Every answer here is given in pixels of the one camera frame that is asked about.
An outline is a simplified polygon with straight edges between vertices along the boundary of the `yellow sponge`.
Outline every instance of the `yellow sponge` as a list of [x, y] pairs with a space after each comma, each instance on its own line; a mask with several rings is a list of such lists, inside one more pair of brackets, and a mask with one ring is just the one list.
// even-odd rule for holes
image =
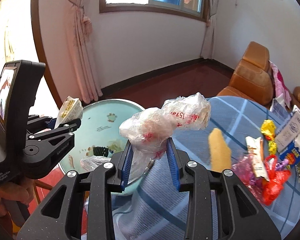
[[222, 132], [214, 128], [208, 137], [211, 170], [222, 172], [224, 169], [231, 169], [231, 149], [223, 139]]

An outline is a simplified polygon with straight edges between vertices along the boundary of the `pink cloth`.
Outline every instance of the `pink cloth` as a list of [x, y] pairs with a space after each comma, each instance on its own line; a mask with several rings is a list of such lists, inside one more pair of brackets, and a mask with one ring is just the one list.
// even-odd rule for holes
[[270, 67], [272, 68], [273, 71], [273, 78], [274, 78], [274, 86], [275, 86], [275, 97], [279, 97], [281, 94], [283, 94], [284, 102], [288, 108], [290, 108], [290, 102], [291, 102], [291, 97], [289, 94], [289, 90], [284, 84], [283, 77], [280, 73], [280, 70], [278, 67], [273, 64], [270, 60]]
[[90, 18], [85, 15], [82, 0], [67, 0], [65, 6], [65, 30], [72, 68], [81, 92], [81, 100], [90, 103], [102, 96], [93, 46], [89, 39], [92, 32]]

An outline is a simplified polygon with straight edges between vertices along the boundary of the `device screen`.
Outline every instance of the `device screen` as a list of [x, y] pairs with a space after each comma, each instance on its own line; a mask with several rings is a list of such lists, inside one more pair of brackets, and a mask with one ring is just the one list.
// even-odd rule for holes
[[2, 120], [4, 120], [7, 99], [15, 71], [16, 68], [4, 68], [0, 78], [0, 116], [2, 117]]

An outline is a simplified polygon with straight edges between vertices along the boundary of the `checkered tablecloth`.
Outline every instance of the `checkered tablecloth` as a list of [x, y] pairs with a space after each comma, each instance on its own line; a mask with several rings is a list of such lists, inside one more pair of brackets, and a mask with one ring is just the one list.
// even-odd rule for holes
[[[205, 130], [177, 130], [173, 141], [177, 149], [188, 153], [190, 159], [210, 168], [208, 135], [213, 128], [222, 130], [232, 150], [232, 163], [247, 152], [246, 136], [261, 136], [265, 119], [282, 120], [257, 103], [237, 97], [210, 99], [211, 119]], [[265, 156], [268, 148], [265, 144]], [[218, 238], [216, 203], [213, 207], [213, 239]], [[186, 229], [188, 193], [179, 193], [172, 184], [166, 156], [156, 161], [131, 199], [113, 211], [116, 240], [182, 240]], [[277, 226], [282, 239], [300, 219], [300, 183], [294, 168], [279, 197], [265, 210]]]

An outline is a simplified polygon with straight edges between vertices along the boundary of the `white box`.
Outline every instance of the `white box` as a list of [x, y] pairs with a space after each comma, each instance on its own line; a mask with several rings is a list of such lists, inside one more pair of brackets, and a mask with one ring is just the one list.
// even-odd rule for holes
[[282, 131], [274, 138], [278, 147], [278, 152], [282, 152], [285, 147], [300, 133], [300, 109], [293, 106], [293, 116], [282, 129]]

